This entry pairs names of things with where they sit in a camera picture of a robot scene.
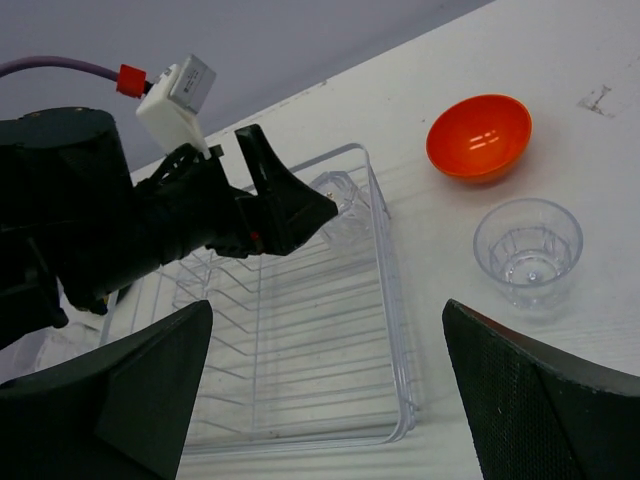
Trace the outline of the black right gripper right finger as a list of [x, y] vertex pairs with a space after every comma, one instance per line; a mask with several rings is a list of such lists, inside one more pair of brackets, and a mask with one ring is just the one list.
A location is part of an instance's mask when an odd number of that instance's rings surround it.
[[639, 379], [449, 300], [444, 336], [486, 479], [636, 479]]

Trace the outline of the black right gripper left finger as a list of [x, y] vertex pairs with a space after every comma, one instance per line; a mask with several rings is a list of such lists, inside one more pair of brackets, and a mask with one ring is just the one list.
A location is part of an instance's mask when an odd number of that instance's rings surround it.
[[1, 386], [4, 479], [173, 479], [213, 328], [206, 301]]

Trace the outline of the clear plastic dish rack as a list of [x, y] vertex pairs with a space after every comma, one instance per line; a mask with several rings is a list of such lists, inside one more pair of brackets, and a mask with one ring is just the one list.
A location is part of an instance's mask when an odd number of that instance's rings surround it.
[[199, 250], [109, 304], [102, 343], [195, 301], [212, 307], [185, 457], [376, 445], [414, 427], [390, 219], [368, 152], [347, 144], [293, 171], [308, 185], [348, 173], [370, 201], [371, 237], [334, 251], [318, 233], [286, 257]]

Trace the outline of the orange plastic bowl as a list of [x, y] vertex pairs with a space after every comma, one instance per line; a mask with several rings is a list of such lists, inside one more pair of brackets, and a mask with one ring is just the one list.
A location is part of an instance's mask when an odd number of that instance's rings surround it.
[[425, 139], [431, 164], [448, 178], [467, 184], [488, 184], [513, 170], [526, 151], [533, 119], [519, 100], [483, 94], [444, 111]]

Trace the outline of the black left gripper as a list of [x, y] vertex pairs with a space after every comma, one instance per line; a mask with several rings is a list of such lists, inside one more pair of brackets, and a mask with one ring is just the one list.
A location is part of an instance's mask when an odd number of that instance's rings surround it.
[[3, 121], [2, 343], [64, 327], [62, 299], [102, 315], [108, 294], [200, 247], [287, 256], [337, 216], [332, 200], [309, 193], [285, 167], [258, 124], [235, 137], [256, 194], [230, 186], [218, 159], [191, 146], [134, 183], [103, 110], [63, 107]]

